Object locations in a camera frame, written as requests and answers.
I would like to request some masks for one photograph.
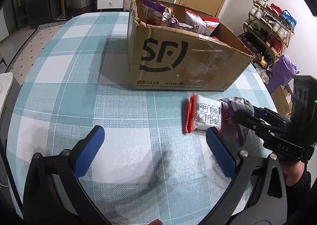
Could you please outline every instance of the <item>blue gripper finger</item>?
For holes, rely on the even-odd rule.
[[[237,172],[237,162],[221,142],[221,137],[222,135],[215,127],[209,128],[206,133],[207,145],[216,158],[224,175],[234,179]]]

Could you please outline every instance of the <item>small cardboard box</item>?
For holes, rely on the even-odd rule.
[[[175,17],[186,23],[185,6],[160,3],[173,7]],[[201,17],[210,16],[191,10]],[[222,23],[213,33],[221,42],[146,24],[142,0],[131,1],[127,36],[131,83],[136,89],[224,91],[255,57]]]
[[[271,94],[272,100],[275,104],[278,114],[288,115],[292,111],[292,102],[287,102],[288,92],[283,86],[279,86],[275,92]]]

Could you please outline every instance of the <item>light blue checkered tablecloth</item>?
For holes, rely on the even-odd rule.
[[[58,155],[101,125],[105,142],[80,179],[101,212],[118,224],[160,218],[164,225],[195,225],[230,179],[208,149],[204,132],[182,134],[182,102],[192,92],[131,88],[127,23],[127,12],[75,17],[34,63],[15,104],[7,144],[20,197],[35,152]],[[252,65],[227,91],[199,94],[215,100],[244,97],[255,106],[275,108]],[[249,151],[261,152],[259,139],[248,144]]]

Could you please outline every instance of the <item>cable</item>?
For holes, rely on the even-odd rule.
[[[1,184],[1,183],[0,183],[0,186],[2,186],[2,187],[4,187],[4,188],[8,188],[8,187],[9,187],[9,185],[5,186],[5,185],[3,185],[3,184]]]

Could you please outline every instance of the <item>purple bag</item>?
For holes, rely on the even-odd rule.
[[[289,57],[282,55],[280,60],[272,67],[273,76],[267,84],[267,90],[271,94],[280,86],[286,86],[293,75],[299,74],[297,67]]]

